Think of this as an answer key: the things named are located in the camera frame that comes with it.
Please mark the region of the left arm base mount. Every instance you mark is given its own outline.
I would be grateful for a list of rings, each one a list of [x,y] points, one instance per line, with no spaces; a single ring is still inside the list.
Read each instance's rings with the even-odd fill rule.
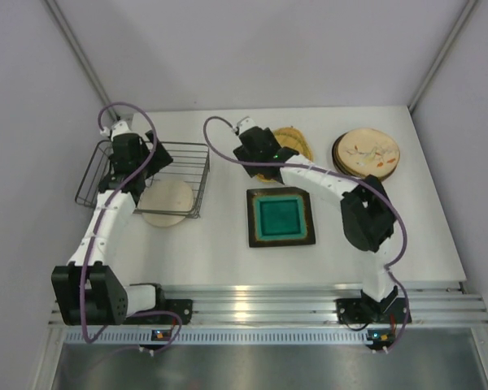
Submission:
[[[194,302],[191,299],[166,299],[160,306],[137,312],[125,319],[124,325],[182,325],[189,324]]]

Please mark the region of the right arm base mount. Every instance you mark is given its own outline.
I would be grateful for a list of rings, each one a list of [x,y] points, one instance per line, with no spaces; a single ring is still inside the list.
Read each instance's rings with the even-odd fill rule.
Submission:
[[[361,298],[341,298],[336,300],[338,322],[348,326],[364,324],[402,324],[410,310],[403,298],[399,297],[385,310],[378,305],[368,304]]]

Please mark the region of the dark square plate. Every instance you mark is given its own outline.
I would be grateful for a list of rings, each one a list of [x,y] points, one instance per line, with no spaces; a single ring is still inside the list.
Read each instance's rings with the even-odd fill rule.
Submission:
[[[251,248],[316,243],[308,192],[295,187],[248,189],[246,208]]]

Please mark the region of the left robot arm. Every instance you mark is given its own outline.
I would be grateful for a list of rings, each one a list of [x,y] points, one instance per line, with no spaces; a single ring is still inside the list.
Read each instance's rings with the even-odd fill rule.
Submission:
[[[124,286],[109,262],[147,180],[173,159],[156,140],[145,141],[125,122],[110,131],[109,169],[98,184],[92,219],[76,252],[51,275],[56,301],[67,325],[120,325],[140,313],[160,322],[168,304],[157,284]]]

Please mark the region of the orange woven square plate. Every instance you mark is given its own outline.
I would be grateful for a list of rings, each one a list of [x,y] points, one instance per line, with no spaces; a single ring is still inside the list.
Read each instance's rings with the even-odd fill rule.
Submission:
[[[312,149],[300,130],[293,127],[285,127],[273,130],[272,133],[281,147],[291,148],[308,160],[313,161]]]

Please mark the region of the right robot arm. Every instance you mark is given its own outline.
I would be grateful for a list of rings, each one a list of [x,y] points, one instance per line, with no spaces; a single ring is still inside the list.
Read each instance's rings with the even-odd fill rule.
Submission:
[[[372,175],[359,182],[337,177],[296,150],[280,146],[270,129],[260,128],[248,118],[233,128],[233,133],[241,142],[233,153],[245,163],[249,176],[261,175],[302,189],[339,207],[345,238],[365,253],[361,289],[364,314],[373,322],[384,321],[393,312],[398,288],[385,269],[392,249],[395,216],[373,193],[377,190],[386,194],[381,182]]]

